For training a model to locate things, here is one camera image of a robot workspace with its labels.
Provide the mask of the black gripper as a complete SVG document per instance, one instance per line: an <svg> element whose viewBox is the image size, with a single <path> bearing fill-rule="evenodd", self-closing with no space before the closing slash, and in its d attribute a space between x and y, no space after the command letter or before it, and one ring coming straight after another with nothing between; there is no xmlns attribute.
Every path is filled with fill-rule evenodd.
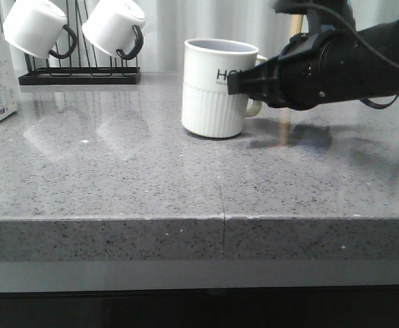
<svg viewBox="0 0 399 328"><path fill-rule="evenodd" d="M299 111L360 98L356 52L360 44L342 32L299 33L280 53L245 71L229 74L228 94L277 102Z"/></svg>

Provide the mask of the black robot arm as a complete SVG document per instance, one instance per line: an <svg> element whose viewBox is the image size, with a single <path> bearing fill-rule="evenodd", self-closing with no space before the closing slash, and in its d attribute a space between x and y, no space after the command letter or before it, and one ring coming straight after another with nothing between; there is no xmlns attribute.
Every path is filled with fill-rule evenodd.
<svg viewBox="0 0 399 328"><path fill-rule="evenodd" d="M228 93L269 107L305 111L325 103L399 95L399 16L358 31L346 1L277 1L277 13L304 15L309 31L281 53L228 77Z"/></svg>

